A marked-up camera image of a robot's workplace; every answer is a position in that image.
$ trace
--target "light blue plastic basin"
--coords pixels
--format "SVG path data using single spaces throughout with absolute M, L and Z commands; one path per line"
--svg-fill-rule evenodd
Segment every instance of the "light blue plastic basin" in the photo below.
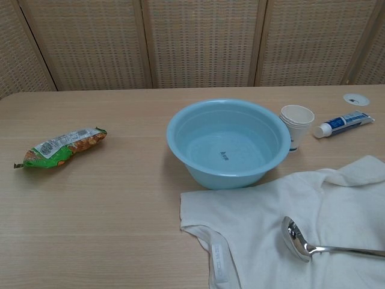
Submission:
M 290 134 L 279 117 L 260 105 L 213 99 L 175 114 L 167 142 L 198 183 L 219 190 L 250 185 L 281 163 Z

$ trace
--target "white cloth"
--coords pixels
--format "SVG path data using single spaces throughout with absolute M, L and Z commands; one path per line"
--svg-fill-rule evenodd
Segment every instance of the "white cloth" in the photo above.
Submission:
M 181 195 L 181 229 L 214 253 L 210 289 L 385 288 L 385 258 L 295 257 L 280 230 L 286 215 L 310 244 L 385 250 L 385 164 L 366 156 L 339 170 Z

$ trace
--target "toothpaste tube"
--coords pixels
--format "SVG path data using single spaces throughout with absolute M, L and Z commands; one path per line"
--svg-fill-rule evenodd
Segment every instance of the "toothpaste tube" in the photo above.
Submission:
M 317 138 L 328 137 L 370 122 L 374 122 L 374 119 L 366 113 L 356 110 L 355 112 L 322 123 L 315 128 L 313 134 Z

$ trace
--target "stacked paper cups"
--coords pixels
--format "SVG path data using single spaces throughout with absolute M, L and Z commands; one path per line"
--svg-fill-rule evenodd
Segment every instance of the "stacked paper cups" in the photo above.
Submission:
M 289 129 L 291 136 L 290 151 L 294 152 L 312 126 L 314 113 L 300 105 L 287 105 L 281 109 L 279 117 Z

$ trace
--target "toothpaste cap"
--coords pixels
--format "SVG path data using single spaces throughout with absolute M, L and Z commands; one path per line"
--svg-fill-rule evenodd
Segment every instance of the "toothpaste cap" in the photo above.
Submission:
M 331 135 L 331 126 L 327 123 L 322 123 L 321 125 L 315 127 L 313 135 L 316 138 L 328 137 Z

